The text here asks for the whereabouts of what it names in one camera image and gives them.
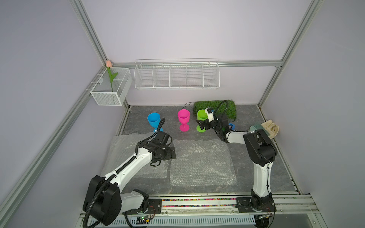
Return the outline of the green plastic wine glass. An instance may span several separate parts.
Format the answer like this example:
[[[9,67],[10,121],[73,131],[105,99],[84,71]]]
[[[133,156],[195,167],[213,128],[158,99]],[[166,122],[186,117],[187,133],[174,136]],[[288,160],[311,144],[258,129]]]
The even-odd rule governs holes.
[[[207,120],[207,119],[208,119],[208,116],[207,116],[207,114],[206,114],[206,112],[205,112],[205,110],[204,110],[204,109],[201,109],[201,110],[199,110],[199,111],[197,112],[197,120],[205,121],[205,120]],[[196,130],[197,130],[198,132],[200,132],[200,133],[203,133],[203,132],[205,132],[205,131],[206,131],[206,130],[205,130],[205,128],[201,129],[199,125],[197,125]]]

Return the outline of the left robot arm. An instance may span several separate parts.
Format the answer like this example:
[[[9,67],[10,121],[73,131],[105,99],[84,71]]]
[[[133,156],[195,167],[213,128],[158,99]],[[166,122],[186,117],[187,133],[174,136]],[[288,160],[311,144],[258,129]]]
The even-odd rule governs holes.
[[[83,227],[110,225],[120,213],[148,212],[149,195],[141,190],[123,193],[129,181],[146,165],[157,167],[162,161],[176,158],[172,137],[162,131],[161,119],[156,131],[136,144],[135,152],[121,165],[104,176],[96,175],[89,183],[83,211]]]

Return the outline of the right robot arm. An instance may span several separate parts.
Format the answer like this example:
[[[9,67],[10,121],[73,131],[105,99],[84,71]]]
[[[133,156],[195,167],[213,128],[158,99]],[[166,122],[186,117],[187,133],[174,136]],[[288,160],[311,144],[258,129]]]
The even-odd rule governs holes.
[[[216,135],[225,143],[243,144],[247,148],[249,158],[254,165],[254,182],[251,199],[243,202],[238,200],[238,208],[246,207],[255,212],[276,212],[276,206],[271,192],[271,170],[278,152],[272,140],[263,129],[251,132],[237,131],[229,126],[226,111],[229,102],[220,102],[217,108],[208,107],[204,111],[206,120],[197,120],[201,129],[213,129]]]

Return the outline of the blue tape dispenser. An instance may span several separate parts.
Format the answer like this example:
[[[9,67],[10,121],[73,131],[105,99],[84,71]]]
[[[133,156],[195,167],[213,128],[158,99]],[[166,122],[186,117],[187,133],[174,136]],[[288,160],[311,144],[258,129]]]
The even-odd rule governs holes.
[[[230,130],[235,130],[235,125],[234,125],[234,124],[232,124],[232,123],[229,123],[229,129],[230,129]]]

